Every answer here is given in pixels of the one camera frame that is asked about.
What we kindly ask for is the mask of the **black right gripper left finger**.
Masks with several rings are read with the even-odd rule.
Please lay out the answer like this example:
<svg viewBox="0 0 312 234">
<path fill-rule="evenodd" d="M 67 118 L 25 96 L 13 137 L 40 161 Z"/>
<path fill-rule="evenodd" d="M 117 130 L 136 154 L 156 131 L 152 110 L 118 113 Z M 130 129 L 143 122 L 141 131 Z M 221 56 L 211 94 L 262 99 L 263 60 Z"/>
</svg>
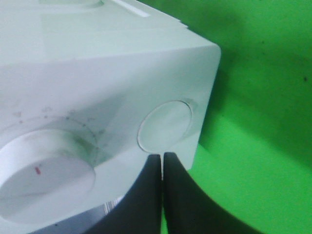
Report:
<svg viewBox="0 0 312 234">
<path fill-rule="evenodd" d="M 160 155 L 149 155 L 123 199 L 86 234 L 159 234 L 162 216 Z"/>
</svg>

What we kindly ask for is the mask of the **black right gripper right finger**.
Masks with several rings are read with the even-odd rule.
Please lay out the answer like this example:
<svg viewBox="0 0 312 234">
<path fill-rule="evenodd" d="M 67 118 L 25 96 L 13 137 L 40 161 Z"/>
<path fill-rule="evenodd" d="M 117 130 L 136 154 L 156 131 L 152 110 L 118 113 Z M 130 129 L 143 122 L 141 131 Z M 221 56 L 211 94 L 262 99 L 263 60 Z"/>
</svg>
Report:
<svg viewBox="0 0 312 234">
<path fill-rule="evenodd" d="M 259 233 L 213 201 L 172 152 L 163 158 L 163 195 L 170 234 Z"/>
</svg>

